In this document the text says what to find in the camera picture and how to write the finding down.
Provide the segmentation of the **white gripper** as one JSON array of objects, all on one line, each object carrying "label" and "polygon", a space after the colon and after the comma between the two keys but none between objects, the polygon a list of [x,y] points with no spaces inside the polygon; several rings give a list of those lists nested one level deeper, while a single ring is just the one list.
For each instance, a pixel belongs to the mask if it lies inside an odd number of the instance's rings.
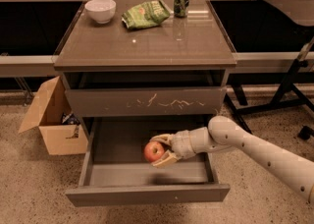
[{"label": "white gripper", "polygon": [[154,136],[151,141],[157,141],[171,147],[158,160],[151,163],[153,167],[164,168],[172,165],[181,159],[189,159],[197,154],[197,133],[193,131],[180,131],[173,134],[162,134]]}]

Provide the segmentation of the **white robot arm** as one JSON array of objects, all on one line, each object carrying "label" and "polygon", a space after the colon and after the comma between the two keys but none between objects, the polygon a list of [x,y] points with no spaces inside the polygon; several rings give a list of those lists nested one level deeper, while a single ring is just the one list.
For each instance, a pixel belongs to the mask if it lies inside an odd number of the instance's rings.
[{"label": "white robot arm", "polygon": [[224,116],[210,119],[208,126],[175,134],[155,136],[169,147],[152,165],[157,168],[189,159],[198,153],[213,153],[237,148],[289,188],[314,203],[314,162],[262,140]]}]

